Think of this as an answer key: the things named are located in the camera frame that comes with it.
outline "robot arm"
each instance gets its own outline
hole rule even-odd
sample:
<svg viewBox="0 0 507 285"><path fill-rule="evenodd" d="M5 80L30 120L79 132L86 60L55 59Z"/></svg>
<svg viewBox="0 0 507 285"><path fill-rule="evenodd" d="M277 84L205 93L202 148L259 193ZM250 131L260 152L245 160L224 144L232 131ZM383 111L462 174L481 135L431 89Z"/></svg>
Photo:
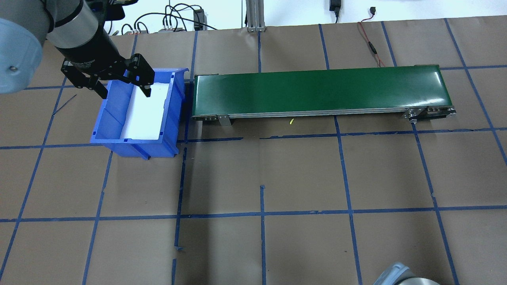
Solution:
<svg viewBox="0 0 507 285"><path fill-rule="evenodd" d="M118 7L115 13L107 12L113 2L0 1L0 93L17 92L29 84L42 59L42 45L47 38L65 56L61 70L77 88L95 90L105 99L107 90L99 80L121 80L141 87L149 97L153 69L140 54L122 57L103 29L106 19L124 17L123 10L118 13Z"/></svg>

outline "red cable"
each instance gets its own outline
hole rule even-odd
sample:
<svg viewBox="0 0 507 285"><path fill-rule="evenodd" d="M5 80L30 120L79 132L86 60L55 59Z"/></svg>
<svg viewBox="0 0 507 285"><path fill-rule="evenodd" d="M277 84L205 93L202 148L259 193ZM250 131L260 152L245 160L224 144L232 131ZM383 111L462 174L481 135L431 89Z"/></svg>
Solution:
<svg viewBox="0 0 507 285"><path fill-rule="evenodd" d="M365 38L366 38L366 41L369 43L370 42L370 39L368 38L368 35L366 35L366 31L365 31L365 28L363 27L363 22L364 21L367 21L367 20L371 20L373 18L374 15L372 15L370 18L366 18L366 19L363 19L361 20L361 22L357 22L359 24L359 26L361 27L361 29L363 30L363 33L365 34ZM384 62L382 61L382 59L380 59L380 56L377 54L375 54L377 56L377 58L379 59L379 67L380 67L380 64L382 64L384 67L385 67L385 64Z"/></svg>

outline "white wall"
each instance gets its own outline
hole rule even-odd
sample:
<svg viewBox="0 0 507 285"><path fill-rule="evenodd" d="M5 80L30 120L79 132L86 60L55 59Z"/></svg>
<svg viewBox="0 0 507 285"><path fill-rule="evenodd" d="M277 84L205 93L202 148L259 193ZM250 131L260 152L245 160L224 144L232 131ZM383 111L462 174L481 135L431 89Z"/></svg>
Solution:
<svg viewBox="0 0 507 285"><path fill-rule="evenodd" d="M149 12L164 12L169 0L139 0L126 6L124 20L113 24L113 31L124 23L133 24L137 17ZM240 28L245 15L244 0L184 0L204 8L208 24L217 29ZM371 6L377 8L374 21L458 18L473 16L507 15L507 0L342 0L339 23L357 22L369 17ZM264 0L267 26L309 25L334 23L335 15L328 11L329 0ZM184 18L193 19L190 10L182 11ZM162 29L162 15L150 15L141 21L149 31ZM188 22L188 29L193 29Z"/></svg>

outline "floor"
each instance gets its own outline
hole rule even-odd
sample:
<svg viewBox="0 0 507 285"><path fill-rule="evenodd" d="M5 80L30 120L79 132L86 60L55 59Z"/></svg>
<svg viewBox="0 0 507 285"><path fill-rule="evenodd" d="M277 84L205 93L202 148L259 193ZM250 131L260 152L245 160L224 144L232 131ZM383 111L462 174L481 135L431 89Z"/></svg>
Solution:
<svg viewBox="0 0 507 285"><path fill-rule="evenodd" d="M400 261L507 282L507 16L366 23L389 66L442 69L454 118L188 120L172 159L89 144L99 97L46 44L0 96L0 284L372 284ZM193 75L375 67L355 24L113 37Z"/></svg>

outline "metal bracket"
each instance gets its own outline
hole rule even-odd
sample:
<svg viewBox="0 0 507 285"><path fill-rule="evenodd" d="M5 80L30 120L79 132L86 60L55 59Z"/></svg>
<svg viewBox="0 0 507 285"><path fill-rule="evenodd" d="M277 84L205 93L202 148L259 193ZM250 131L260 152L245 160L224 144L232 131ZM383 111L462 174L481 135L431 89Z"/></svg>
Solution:
<svg viewBox="0 0 507 285"><path fill-rule="evenodd" d="M248 32L265 31L264 0L246 0L246 21Z"/></svg>
<svg viewBox="0 0 507 285"><path fill-rule="evenodd" d="M229 115L217 115L221 126L230 126L231 120L229 119Z"/></svg>
<svg viewBox="0 0 507 285"><path fill-rule="evenodd" d="M418 121L453 117L455 114L456 109L454 109L454 106L418 107L408 108L403 114L403 118L415 124Z"/></svg>
<svg viewBox="0 0 507 285"><path fill-rule="evenodd" d="M192 119L196 121L218 121L221 126L231 126L231 118L229 115L208 115L208 116L198 116L192 117Z"/></svg>

